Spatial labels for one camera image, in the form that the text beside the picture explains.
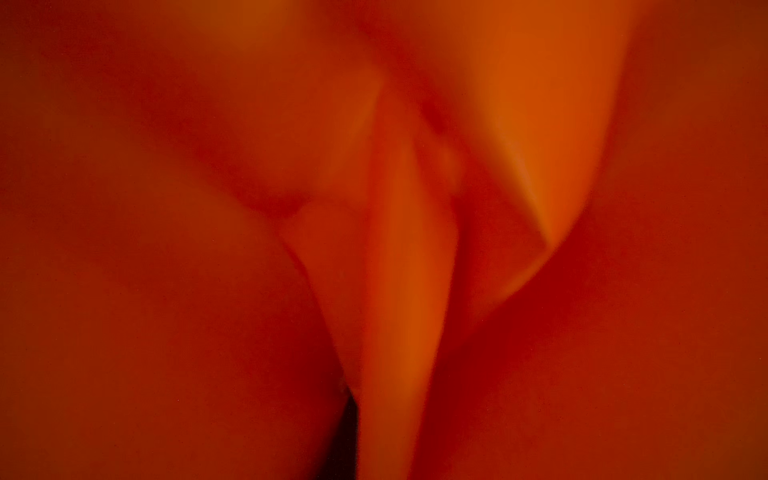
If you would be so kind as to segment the orange wrapping paper sheet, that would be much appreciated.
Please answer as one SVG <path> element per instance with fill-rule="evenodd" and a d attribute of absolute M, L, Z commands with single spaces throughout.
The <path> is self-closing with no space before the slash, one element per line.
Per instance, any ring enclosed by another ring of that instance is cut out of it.
<path fill-rule="evenodd" d="M 763 479 L 763 1 L 5 1 L 5 479 Z"/>

